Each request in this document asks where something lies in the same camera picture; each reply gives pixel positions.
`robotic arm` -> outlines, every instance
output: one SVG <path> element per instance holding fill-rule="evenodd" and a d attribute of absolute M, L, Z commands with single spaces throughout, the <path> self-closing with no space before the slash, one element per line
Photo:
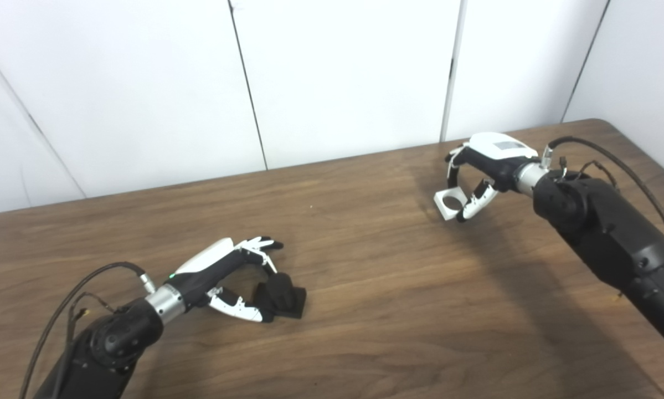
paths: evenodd
<path fill-rule="evenodd" d="M 551 170 L 554 147 L 567 141 L 583 142 L 559 139 L 539 158 L 534 149 L 504 134 L 475 134 L 446 158 L 449 188 L 436 193 L 435 202 L 445 220 L 465 222 L 497 192 L 511 190 L 531 197 L 537 215 L 557 230 L 598 279 L 623 293 L 664 338 L 664 235 L 607 182 L 569 171 L 565 165 Z M 488 175 L 470 199 L 457 184 L 463 164 Z M 445 197 L 457 199 L 461 209 L 446 207 Z"/>
<path fill-rule="evenodd" d="M 223 238 L 185 262 L 159 289 L 154 290 L 145 277 L 151 293 L 84 329 L 66 347 L 35 398 L 121 397 L 145 349 L 157 342 L 166 324 L 195 306 L 211 306 L 236 318 L 264 323 L 275 315 L 300 318 L 306 291 L 293 287 L 289 276 L 278 273 L 264 252 L 282 247 L 270 237 L 245 240 L 235 247 L 231 238 Z M 246 263 L 263 267 L 269 276 L 266 284 L 259 284 L 254 305 L 217 286 Z"/>

